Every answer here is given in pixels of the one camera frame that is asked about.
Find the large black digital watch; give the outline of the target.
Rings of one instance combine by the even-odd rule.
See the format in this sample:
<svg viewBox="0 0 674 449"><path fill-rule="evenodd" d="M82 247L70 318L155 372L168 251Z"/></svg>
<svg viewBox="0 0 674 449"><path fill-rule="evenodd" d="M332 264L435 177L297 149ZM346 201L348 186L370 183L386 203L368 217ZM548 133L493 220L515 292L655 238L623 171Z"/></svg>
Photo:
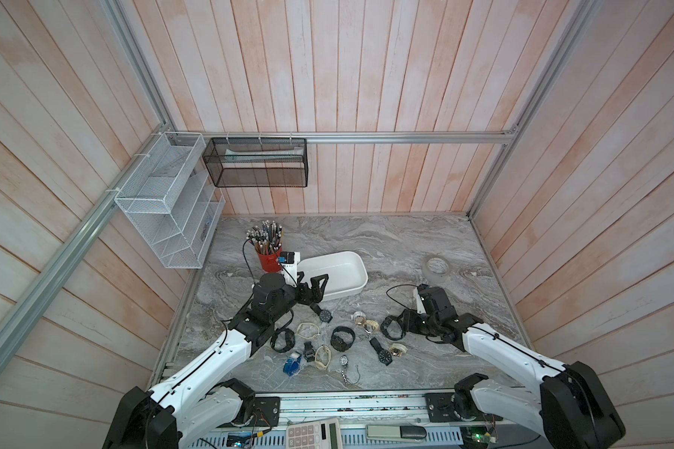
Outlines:
<svg viewBox="0 0 674 449"><path fill-rule="evenodd" d="M356 340L356 333L350 327L338 326L333 329L330 344L338 352L349 350Z"/></svg>

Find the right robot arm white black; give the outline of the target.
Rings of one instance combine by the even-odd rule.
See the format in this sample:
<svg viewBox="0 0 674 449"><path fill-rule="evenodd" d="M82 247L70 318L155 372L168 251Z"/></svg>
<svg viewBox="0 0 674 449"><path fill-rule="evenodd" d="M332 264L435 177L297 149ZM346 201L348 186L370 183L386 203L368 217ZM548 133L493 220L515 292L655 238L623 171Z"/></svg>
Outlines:
<svg viewBox="0 0 674 449"><path fill-rule="evenodd" d="M582 362L572 364L541 355L514 342L473 314L458 314L441 287L414 288L416 307L389 315L380 326L401 334L421 335L479 357L519 383L507 387L475 373L456 383L453 412L462 420L497 415L545 438L554 448L609 448L626 434L605 387L595 371Z"/></svg>

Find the white calculator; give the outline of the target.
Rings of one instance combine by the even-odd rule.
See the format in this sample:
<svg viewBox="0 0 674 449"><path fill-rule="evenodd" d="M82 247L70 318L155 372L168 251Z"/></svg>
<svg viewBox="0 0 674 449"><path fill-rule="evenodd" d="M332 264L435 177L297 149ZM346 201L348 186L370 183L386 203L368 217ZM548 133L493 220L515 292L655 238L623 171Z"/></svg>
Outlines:
<svg viewBox="0 0 674 449"><path fill-rule="evenodd" d="M343 449L340 421L330 418L286 428L286 449Z"/></svg>

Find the gold bracelet watch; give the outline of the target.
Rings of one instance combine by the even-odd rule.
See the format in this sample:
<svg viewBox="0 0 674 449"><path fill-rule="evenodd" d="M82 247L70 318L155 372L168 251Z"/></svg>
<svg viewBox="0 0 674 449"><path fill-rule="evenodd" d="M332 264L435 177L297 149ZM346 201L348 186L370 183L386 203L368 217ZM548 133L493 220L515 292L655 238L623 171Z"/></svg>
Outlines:
<svg viewBox="0 0 674 449"><path fill-rule="evenodd" d="M363 321L362 328L369 335L372 335L372 334L380 331L379 324L376 321L369 320L369 319Z"/></svg>

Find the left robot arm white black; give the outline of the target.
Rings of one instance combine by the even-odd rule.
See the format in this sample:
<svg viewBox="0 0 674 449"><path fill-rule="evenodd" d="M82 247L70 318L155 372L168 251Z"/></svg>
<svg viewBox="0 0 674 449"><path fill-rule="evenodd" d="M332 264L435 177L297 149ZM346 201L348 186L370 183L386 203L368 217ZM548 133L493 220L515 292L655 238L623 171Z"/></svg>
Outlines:
<svg viewBox="0 0 674 449"><path fill-rule="evenodd" d="M277 321L295 305L316 310L328 282L326 274L297 285L280 273L263 275L213 345L168 380L125 393L104 447L187 448L221 425L257 419L254 391L227 374L280 332Z"/></svg>

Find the white storage box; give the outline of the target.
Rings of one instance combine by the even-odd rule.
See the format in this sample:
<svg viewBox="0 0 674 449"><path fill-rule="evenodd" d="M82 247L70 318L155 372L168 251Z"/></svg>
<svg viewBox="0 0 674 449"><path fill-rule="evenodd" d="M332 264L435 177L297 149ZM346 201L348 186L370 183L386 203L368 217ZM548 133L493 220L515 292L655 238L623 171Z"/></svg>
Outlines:
<svg viewBox="0 0 674 449"><path fill-rule="evenodd" d="M323 297L326 301L358 295L368 282L361 257L350 251L301 260L298 271L302 271L307 280L323 274L329 276Z"/></svg>

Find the black watch green dial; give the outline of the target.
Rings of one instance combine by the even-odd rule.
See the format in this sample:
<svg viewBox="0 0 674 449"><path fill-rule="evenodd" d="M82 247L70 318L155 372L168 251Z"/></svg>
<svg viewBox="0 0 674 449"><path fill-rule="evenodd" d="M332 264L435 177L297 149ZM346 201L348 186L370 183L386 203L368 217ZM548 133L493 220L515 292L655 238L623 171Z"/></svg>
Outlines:
<svg viewBox="0 0 674 449"><path fill-rule="evenodd" d="M391 355L391 352L385 349L376 337L372 337L372 339L370 340L370 346L376 352L380 363L382 363L385 366L389 366L392 363L393 357Z"/></svg>

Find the aluminium front frame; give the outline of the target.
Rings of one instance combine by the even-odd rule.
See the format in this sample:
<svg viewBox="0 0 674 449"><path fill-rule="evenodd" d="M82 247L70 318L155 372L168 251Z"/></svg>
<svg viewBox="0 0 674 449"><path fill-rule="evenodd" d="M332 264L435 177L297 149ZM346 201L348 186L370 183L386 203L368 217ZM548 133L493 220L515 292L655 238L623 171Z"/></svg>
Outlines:
<svg viewBox="0 0 674 449"><path fill-rule="evenodd" d="M359 422L387 422L402 418L416 422L426 418L431 422L424 395L449 392L464 393L482 413L501 416L543 437L556 428L558 413L549 412L546 402L539 401L523 387L505 387L490 379L481 379L473 387L457 385L453 391L347 391L280 395L256 394L234 380L217 385L195 406L178 408L158 398L149 407L157 412L150 422L155 424L157 432L166 428L169 434L175 435L179 447L188 447L216 428L232 427L228 422L237 416L249 398L279 397L279 427L327 418Z"/></svg>

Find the silver rose gold watch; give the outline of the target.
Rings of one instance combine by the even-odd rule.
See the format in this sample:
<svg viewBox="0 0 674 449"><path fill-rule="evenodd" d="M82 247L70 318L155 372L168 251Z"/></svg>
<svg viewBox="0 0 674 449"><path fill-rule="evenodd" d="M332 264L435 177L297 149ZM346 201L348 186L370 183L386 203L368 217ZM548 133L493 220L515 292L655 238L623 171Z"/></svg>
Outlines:
<svg viewBox="0 0 674 449"><path fill-rule="evenodd" d="M364 327L367 322L365 313L360 311L354 312L354 314L351 316L351 319L358 327Z"/></svg>

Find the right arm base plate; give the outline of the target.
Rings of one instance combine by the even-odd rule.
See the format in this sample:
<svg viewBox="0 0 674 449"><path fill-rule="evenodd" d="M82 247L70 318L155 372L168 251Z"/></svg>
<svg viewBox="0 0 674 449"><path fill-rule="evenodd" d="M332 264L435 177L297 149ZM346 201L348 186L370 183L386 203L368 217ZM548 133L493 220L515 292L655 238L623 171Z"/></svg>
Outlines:
<svg viewBox="0 0 674 449"><path fill-rule="evenodd" d="M464 393L427 393L424 398L432 423L503 420L501 416L479 411L475 402Z"/></svg>

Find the blue transparent watch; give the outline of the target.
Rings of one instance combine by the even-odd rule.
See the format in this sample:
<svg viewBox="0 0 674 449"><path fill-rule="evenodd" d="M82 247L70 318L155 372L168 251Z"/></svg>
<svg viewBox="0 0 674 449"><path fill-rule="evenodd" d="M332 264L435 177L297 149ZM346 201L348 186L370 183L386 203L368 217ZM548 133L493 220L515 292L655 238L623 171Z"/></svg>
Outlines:
<svg viewBox="0 0 674 449"><path fill-rule="evenodd" d="M283 372L291 377L298 374L303 369L303 355L299 352L293 352L283 367Z"/></svg>

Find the cream gold watch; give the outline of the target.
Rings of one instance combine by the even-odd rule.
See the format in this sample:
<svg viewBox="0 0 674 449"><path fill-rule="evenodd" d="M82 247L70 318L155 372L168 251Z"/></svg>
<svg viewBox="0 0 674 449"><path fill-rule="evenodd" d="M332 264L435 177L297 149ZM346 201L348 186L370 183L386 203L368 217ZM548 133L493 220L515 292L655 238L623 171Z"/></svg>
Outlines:
<svg viewBox="0 0 674 449"><path fill-rule="evenodd" d="M392 343L391 346L389 346L389 351L393 357L403 357L407 353L408 349L403 344Z"/></svg>

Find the red pencil cup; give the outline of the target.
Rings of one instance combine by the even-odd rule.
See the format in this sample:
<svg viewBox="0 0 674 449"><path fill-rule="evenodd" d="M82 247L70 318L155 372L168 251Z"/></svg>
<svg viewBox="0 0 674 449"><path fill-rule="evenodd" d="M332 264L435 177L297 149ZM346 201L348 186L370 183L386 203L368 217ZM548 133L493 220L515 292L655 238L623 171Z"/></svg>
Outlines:
<svg viewBox="0 0 674 449"><path fill-rule="evenodd" d="M280 257L282 248L279 247L275 252L269 254L258 253L258 259L262 269L267 273L279 273L282 270Z"/></svg>

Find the aluminium rail left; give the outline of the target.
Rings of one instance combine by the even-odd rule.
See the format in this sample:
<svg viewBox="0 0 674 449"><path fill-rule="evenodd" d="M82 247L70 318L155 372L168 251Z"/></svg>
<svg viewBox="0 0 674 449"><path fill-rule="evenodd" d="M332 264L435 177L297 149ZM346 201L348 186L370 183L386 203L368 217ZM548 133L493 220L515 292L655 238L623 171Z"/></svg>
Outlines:
<svg viewBox="0 0 674 449"><path fill-rule="evenodd" d="M30 282L28 288L0 322L0 376L39 320L43 318L58 292L84 260L84 256L110 224L116 214L117 195L124 190L130 176L137 170L139 164L148 158L148 153L157 140L172 129L172 125L161 123L148 135L127 166L97 200L97 204L51 257L39 275Z"/></svg>

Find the black analog watch near box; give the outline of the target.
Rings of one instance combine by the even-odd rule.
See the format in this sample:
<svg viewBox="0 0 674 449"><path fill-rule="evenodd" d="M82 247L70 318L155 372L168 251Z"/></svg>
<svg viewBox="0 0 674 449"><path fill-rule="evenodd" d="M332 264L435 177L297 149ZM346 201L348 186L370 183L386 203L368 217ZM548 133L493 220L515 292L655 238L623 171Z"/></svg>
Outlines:
<svg viewBox="0 0 674 449"><path fill-rule="evenodd" d="M319 320L323 323L329 323L333 319L333 315L330 311L322 309L317 303L310 305L310 309L318 316Z"/></svg>

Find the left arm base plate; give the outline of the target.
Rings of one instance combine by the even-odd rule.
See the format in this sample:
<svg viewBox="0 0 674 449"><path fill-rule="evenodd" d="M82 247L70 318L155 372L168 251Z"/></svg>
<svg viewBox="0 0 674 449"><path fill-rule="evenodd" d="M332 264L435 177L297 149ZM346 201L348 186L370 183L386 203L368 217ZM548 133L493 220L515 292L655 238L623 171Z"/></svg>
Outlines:
<svg viewBox="0 0 674 449"><path fill-rule="evenodd" d="M233 427L276 427L279 424L280 406L281 399L277 396L249 398L228 424Z"/></svg>

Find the black mesh basket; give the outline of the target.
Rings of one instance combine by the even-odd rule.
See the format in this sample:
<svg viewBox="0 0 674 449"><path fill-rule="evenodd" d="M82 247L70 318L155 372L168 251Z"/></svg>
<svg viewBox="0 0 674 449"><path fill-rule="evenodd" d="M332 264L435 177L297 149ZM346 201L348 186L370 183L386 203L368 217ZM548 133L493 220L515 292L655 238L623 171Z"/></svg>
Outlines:
<svg viewBox="0 0 674 449"><path fill-rule="evenodd" d="M309 182L303 138L211 138L202 160L218 188L305 188Z"/></svg>

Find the clear tape roll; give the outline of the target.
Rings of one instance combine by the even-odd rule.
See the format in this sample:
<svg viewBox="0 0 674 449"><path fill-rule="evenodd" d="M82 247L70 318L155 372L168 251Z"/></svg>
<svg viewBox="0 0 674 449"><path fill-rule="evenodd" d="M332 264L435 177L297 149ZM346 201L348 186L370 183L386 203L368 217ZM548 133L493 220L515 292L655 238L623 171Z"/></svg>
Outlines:
<svg viewBox="0 0 674 449"><path fill-rule="evenodd" d="M443 276L450 272L450 265L444 258L433 256L426 260L425 267L433 275Z"/></svg>

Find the aluminium rail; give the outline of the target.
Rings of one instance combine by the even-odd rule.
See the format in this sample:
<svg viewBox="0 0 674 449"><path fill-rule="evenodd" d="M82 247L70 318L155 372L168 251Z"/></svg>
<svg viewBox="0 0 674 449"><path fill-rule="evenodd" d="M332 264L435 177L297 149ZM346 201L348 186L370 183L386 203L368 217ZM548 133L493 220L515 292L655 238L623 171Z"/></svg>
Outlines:
<svg viewBox="0 0 674 449"><path fill-rule="evenodd" d="M139 164L148 158L148 153L157 140L172 129L172 125L161 123L148 135L127 166L97 200L97 204L51 257L39 275L30 282L28 288L0 322L0 376L39 320L43 318L58 292L84 260L84 256L110 224L116 214L117 195L124 190L130 176L137 170Z"/></svg>
<svg viewBox="0 0 674 449"><path fill-rule="evenodd" d="M209 138L248 138L264 141L267 138L297 140L308 144L508 144L515 133L504 131L406 131L406 132L201 132Z"/></svg>

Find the aluminium rail back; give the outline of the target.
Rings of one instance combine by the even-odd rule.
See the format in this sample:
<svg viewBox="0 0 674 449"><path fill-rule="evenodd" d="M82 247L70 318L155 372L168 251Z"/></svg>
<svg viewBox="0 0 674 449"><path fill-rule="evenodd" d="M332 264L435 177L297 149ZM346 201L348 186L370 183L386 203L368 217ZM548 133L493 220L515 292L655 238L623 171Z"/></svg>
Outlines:
<svg viewBox="0 0 674 449"><path fill-rule="evenodd" d="M508 144L515 133L504 131L406 131L406 132L201 132L209 138L248 138L264 141L267 138L297 140L308 144Z"/></svg>

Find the black chunky watch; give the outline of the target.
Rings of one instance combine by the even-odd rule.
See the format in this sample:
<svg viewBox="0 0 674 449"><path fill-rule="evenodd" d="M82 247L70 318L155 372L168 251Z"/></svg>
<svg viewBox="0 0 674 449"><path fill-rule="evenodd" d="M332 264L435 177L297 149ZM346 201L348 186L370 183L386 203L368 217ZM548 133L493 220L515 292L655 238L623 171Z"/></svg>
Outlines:
<svg viewBox="0 0 674 449"><path fill-rule="evenodd" d="M279 354L290 352L296 343L296 336L292 329L278 329L270 340L270 346L273 351Z"/></svg>
<svg viewBox="0 0 674 449"><path fill-rule="evenodd" d="M382 334L386 337L386 331L383 330L383 322L382 322L381 325L380 325L380 330L381 330ZM399 327L398 327L396 324L392 324L392 325L389 327L389 332L390 332L392 335L398 335L399 332L400 332L400 329L399 329Z"/></svg>

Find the grey black stapler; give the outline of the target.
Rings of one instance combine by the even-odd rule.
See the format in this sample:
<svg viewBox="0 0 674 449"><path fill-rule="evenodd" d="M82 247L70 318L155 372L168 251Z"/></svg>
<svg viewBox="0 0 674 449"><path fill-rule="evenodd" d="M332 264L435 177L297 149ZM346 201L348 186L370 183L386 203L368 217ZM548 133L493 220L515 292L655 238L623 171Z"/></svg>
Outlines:
<svg viewBox="0 0 674 449"><path fill-rule="evenodd" d="M366 438L381 442L421 442L428 432L421 426L367 425Z"/></svg>

